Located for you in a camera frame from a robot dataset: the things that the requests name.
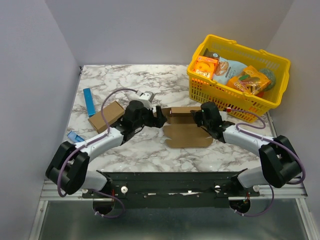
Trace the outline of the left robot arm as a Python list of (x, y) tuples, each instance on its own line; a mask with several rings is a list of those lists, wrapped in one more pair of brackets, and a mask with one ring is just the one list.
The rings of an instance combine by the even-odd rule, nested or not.
[(59, 195), (72, 195), (80, 189), (93, 190), (99, 197), (110, 194), (111, 181), (101, 171), (89, 171), (89, 163), (110, 149), (119, 147), (144, 127), (162, 128), (167, 118), (162, 108), (145, 107), (132, 100), (120, 117), (106, 131), (77, 144), (65, 141), (58, 147), (45, 176), (57, 185)]

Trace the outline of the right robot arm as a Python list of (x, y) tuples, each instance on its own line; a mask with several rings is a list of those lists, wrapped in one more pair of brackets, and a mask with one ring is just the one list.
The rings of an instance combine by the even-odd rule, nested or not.
[(306, 178), (306, 170), (289, 139), (263, 136), (241, 126), (223, 120), (214, 102), (205, 102), (199, 110), (191, 111), (194, 122), (211, 137), (222, 143), (241, 147), (260, 159), (260, 166), (245, 169), (234, 176), (230, 191), (241, 196), (255, 185), (270, 185), (275, 188), (301, 184)]

